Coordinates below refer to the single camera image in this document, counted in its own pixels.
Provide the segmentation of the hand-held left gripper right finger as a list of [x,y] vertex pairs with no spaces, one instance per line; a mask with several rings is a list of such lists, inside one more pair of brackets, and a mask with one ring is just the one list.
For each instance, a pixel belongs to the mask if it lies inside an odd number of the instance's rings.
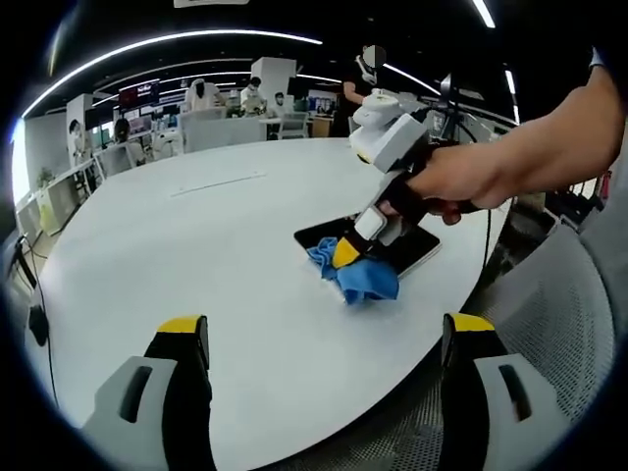
[[486,319],[444,315],[442,368],[443,470],[533,470],[567,432],[555,388]]

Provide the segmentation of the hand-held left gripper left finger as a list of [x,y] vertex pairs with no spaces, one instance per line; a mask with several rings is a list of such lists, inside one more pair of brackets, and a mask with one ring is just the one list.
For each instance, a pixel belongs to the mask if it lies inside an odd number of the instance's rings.
[[97,390],[81,433],[115,470],[214,470],[207,318],[162,324]]

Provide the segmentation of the person's right hand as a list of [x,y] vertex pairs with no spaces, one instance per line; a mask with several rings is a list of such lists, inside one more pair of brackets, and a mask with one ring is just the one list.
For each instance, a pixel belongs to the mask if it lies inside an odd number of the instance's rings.
[[431,214],[452,226],[461,220],[461,202],[495,209],[514,195],[517,158],[501,141],[441,147],[433,151],[425,169],[405,184],[431,201]]

